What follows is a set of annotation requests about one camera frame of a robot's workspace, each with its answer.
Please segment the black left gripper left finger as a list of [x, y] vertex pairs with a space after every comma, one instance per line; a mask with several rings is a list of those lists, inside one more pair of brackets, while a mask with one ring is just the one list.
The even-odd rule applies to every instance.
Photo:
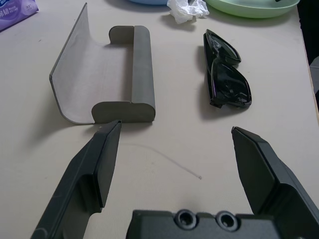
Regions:
[[72, 158], [33, 234], [33, 239], [81, 239], [90, 217], [106, 205], [122, 123], [102, 125]]

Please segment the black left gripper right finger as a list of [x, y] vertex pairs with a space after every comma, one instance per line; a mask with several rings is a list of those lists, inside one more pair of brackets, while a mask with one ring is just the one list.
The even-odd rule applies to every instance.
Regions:
[[283, 239], [317, 239], [319, 210], [293, 171], [260, 136], [232, 128], [239, 177], [254, 215], [269, 216]]

